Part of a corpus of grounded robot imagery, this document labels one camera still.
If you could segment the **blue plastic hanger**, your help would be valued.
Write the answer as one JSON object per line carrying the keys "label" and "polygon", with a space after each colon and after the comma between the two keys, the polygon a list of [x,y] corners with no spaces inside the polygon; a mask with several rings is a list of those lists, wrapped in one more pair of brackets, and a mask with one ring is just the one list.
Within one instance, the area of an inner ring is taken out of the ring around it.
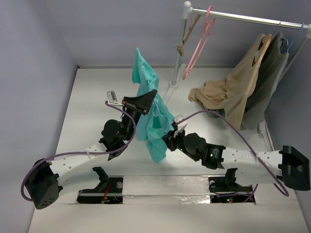
{"label": "blue plastic hanger", "polygon": [[168,122],[168,109],[167,107],[163,107],[162,105],[159,106],[156,101],[154,101],[154,106],[155,106],[155,112],[154,112],[154,118],[156,121],[160,123],[167,123]]}

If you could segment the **teal t shirt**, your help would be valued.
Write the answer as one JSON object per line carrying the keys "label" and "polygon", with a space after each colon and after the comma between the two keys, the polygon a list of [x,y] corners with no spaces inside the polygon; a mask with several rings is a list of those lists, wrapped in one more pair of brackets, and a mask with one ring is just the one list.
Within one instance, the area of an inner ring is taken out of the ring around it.
{"label": "teal t shirt", "polygon": [[[132,82],[139,84],[137,96],[158,90],[159,77],[143,58],[138,48],[135,50]],[[173,129],[171,126],[173,119],[174,116],[157,93],[149,113],[142,115],[138,121],[136,134],[140,141],[147,143],[149,154],[156,163],[166,157],[167,145],[162,137]]]}

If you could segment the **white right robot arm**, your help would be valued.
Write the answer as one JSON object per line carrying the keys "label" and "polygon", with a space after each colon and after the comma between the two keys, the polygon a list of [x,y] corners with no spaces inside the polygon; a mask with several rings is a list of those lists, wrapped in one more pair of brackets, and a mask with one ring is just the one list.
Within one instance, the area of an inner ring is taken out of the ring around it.
{"label": "white right robot arm", "polygon": [[162,137],[170,151],[180,150],[209,169],[224,169],[224,185],[235,190],[240,185],[282,181],[288,188],[309,191],[310,161],[292,146],[269,152],[243,151],[207,143],[196,133],[169,131]]}

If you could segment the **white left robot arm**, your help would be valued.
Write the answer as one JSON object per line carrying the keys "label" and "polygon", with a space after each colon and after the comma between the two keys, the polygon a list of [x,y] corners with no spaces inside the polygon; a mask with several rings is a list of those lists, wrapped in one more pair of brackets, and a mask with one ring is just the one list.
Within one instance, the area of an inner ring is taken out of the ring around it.
{"label": "white left robot arm", "polygon": [[22,182],[21,194],[28,191],[27,200],[41,210],[71,190],[84,189],[90,178],[94,191],[104,192],[109,186],[104,163],[127,149],[134,139],[140,117],[149,113],[156,95],[157,90],[151,90],[118,102],[115,92],[109,91],[105,104],[122,113],[121,121],[107,121],[99,142],[85,151],[65,152],[35,162]]}

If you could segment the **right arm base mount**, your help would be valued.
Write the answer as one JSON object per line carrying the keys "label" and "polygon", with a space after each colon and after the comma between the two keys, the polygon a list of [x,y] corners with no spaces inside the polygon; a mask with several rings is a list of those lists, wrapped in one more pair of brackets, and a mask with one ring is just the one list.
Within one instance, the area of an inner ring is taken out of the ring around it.
{"label": "right arm base mount", "polygon": [[253,187],[236,183],[237,168],[230,168],[224,176],[208,178],[211,203],[256,203]]}

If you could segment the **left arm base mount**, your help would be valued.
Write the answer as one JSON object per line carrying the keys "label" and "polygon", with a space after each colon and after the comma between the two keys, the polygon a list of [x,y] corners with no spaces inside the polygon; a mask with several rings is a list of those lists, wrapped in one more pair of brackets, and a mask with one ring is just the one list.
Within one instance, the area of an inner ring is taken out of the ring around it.
{"label": "left arm base mount", "polygon": [[108,176],[102,167],[92,169],[99,178],[98,185],[93,189],[78,192],[79,204],[122,204],[123,176]]}

